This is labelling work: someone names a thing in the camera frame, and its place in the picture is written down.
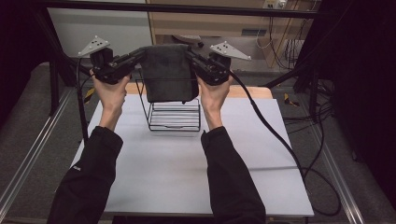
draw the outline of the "handheld controller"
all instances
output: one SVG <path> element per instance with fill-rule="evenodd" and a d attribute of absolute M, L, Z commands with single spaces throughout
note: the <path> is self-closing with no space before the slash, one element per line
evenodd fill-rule
<path fill-rule="evenodd" d="M 92 70 L 96 78 L 105 83 L 116 84 L 121 78 L 128 76 L 138 63 L 145 60 L 145 51 L 142 49 L 113 57 L 113 50 L 108 46 L 108 41 L 96 36 L 82 52 L 78 53 L 78 57 L 90 54 Z M 191 62 L 191 68 L 196 75 L 212 86 L 228 80 L 232 58 L 251 60 L 250 56 L 227 42 L 210 48 L 212 52 L 209 53 L 208 58 L 195 53 L 191 47 L 188 47 L 186 57 Z"/>

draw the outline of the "black controller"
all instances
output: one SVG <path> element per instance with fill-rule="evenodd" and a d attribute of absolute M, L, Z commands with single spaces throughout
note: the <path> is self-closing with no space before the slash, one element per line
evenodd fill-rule
<path fill-rule="evenodd" d="M 217 86 L 228 80 L 231 58 L 211 52 L 208 58 L 192 51 L 188 47 L 187 58 L 191 68 L 204 82 Z M 101 49 L 90 54 L 95 77 L 108 84 L 116 84 L 120 79 L 131 74 L 134 67 L 145 60 L 145 51 L 137 49 L 131 53 L 113 57 L 113 50 Z"/>

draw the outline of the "wall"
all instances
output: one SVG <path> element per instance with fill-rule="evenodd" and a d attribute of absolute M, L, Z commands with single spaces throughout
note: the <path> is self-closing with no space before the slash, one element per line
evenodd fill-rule
<path fill-rule="evenodd" d="M 145 0 L 96 1 L 146 3 Z M 96 35 L 110 42 L 114 55 L 129 53 L 152 43 L 147 12 L 49 8 L 49 14 L 69 57 L 77 57 Z"/>

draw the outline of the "hand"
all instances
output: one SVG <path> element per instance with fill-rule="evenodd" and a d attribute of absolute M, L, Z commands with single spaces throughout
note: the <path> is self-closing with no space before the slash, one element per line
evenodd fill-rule
<path fill-rule="evenodd" d="M 131 79 L 126 76 L 115 85 L 110 85 L 98 80 L 93 71 L 90 71 L 93 79 L 93 86 L 98 93 L 100 101 L 103 106 L 102 117 L 99 126 L 108 128 L 113 131 L 116 128 L 117 121 L 122 114 L 122 105 L 125 102 L 126 90 L 125 87 Z"/>
<path fill-rule="evenodd" d="M 230 91 L 230 85 L 233 83 L 233 77 L 229 76 L 228 81 L 218 86 L 210 86 L 206 84 L 200 77 L 197 77 L 201 86 L 201 104 L 204 108 L 207 125 L 209 131 L 221 127 L 220 110 L 224 104 L 225 98 Z"/>

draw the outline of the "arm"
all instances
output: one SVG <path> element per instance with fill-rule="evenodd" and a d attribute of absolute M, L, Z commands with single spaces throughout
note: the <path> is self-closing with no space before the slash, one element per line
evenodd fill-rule
<path fill-rule="evenodd" d="M 201 138 L 207 160 L 210 203 L 218 223 L 265 223 L 265 206 L 248 168 L 222 125 L 220 110 L 233 79 L 209 86 L 200 78 L 209 133 Z"/>
<path fill-rule="evenodd" d="M 116 85 L 108 85 L 93 77 L 103 105 L 99 125 L 95 127 L 81 157 L 67 171 L 49 212 L 49 224 L 97 223 L 105 210 L 111 185 L 116 177 L 116 160 L 122 147 L 114 133 L 126 94 L 125 77 Z"/>

